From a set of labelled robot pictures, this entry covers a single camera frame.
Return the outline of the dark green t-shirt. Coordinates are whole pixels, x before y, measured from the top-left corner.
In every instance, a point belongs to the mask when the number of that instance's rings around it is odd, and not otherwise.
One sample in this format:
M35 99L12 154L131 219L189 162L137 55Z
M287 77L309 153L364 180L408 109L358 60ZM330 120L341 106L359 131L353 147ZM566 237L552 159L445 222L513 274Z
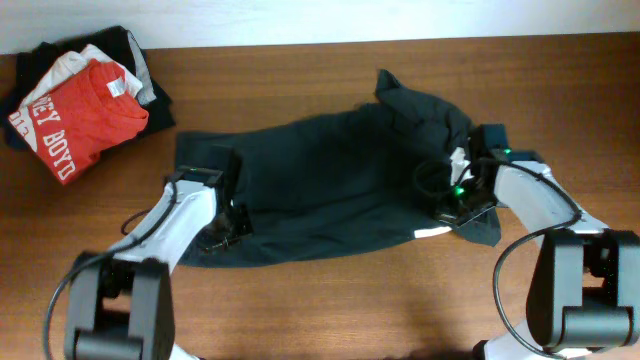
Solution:
M449 231L430 185L445 189L471 118L381 71L375 101L246 133L182 132L175 163L239 164L232 202L248 234L226 249L196 240L187 266L247 268L382 250Z

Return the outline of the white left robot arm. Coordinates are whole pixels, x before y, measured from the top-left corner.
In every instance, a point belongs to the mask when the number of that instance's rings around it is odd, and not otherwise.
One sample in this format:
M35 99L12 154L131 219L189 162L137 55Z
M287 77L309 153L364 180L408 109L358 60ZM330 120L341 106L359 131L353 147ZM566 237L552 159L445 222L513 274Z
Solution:
M235 165L180 166L129 234L103 253L78 256L59 286L69 291L65 358L190 358L175 342L171 274L190 250L217 255L250 235L232 200L237 178Z

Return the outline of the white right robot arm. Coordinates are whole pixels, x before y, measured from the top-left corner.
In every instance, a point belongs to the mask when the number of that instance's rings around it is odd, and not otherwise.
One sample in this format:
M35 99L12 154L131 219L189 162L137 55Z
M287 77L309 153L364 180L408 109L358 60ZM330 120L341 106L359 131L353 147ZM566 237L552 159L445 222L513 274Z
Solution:
M499 256L492 292L505 334L475 345L475 359L584 359L639 340L639 237L590 215L554 179L534 151L516 151L503 125L481 125L468 138L468 160L438 219L461 227L497 206L528 233ZM530 241L540 249L526 318L508 320L499 278L509 255Z

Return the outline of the white grey folded shirt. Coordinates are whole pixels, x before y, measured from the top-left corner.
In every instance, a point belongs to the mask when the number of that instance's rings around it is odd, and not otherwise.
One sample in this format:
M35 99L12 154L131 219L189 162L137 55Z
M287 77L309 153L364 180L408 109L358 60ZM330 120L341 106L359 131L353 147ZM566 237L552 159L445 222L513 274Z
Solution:
M38 82L27 86L29 92L21 99L21 107L26 107L77 75L91 60L114 62L124 71L124 79L114 86L116 95L127 92L140 105L147 105L156 99L144 56L129 30L114 27L86 39L87 44L80 52L71 50L56 56Z

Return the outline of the red printed folded shirt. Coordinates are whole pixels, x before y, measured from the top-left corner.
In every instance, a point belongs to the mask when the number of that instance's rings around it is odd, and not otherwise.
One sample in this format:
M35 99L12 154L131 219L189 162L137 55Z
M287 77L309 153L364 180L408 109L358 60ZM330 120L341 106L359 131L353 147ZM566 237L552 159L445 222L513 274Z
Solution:
M9 124L61 184L77 179L100 153L135 138L149 113L125 90L114 62L89 62L51 92L8 117Z

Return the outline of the black folded garment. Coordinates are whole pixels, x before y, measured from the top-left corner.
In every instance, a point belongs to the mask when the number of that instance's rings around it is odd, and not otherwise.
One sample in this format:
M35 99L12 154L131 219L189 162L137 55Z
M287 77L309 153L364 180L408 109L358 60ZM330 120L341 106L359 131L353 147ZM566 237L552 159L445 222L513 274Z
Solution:
M35 89L38 81L54 65L55 60L69 51L79 52L88 45L96 46L142 82L137 100L149 113L149 121L139 134L140 137L175 125L170 112L172 100L151 77L144 50L140 48L130 30L122 26L112 26L89 35L71 37L55 43L43 42L33 50L17 55L15 86L1 97L1 128L4 130L5 143L9 147L16 150L27 148L27 144L18 138L18 133L10 126L9 115L18 110L19 103Z

